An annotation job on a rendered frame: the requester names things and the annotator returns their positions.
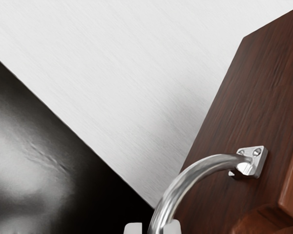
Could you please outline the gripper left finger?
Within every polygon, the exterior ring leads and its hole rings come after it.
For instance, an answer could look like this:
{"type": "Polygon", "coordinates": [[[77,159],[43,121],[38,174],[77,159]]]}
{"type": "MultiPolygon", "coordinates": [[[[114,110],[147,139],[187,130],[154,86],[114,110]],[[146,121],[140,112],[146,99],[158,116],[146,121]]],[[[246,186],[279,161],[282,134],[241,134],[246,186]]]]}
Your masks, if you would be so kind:
{"type": "Polygon", "coordinates": [[[124,234],[141,234],[141,222],[132,222],[125,225],[124,234]]]}

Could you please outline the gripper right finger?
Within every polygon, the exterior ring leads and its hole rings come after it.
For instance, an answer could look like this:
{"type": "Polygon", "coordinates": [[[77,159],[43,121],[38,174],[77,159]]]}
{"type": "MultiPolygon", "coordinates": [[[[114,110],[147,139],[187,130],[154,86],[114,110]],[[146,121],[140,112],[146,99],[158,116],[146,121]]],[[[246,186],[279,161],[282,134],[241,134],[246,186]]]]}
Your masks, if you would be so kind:
{"type": "Polygon", "coordinates": [[[181,225],[177,219],[173,219],[164,226],[164,234],[181,234],[181,225]]]}

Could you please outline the dark wood cabinet door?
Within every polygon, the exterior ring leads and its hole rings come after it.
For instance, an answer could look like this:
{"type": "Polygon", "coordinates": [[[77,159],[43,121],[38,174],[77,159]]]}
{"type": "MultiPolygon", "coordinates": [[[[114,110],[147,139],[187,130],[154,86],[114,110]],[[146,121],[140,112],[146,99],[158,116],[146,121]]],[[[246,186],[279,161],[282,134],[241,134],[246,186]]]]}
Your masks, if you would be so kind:
{"type": "Polygon", "coordinates": [[[293,10],[244,37],[147,234],[230,234],[275,206],[293,152],[293,10]]]}

